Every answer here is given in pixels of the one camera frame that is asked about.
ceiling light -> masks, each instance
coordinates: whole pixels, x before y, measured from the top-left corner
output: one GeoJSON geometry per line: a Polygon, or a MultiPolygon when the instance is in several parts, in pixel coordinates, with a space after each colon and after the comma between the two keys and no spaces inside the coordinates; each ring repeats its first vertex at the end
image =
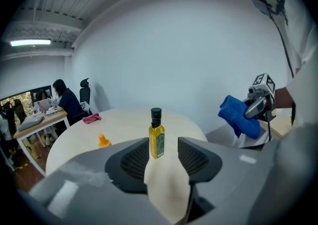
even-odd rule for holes
{"type": "Polygon", "coordinates": [[[10,41],[11,46],[25,46],[25,45],[50,45],[51,40],[14,40],[10,41]]]}

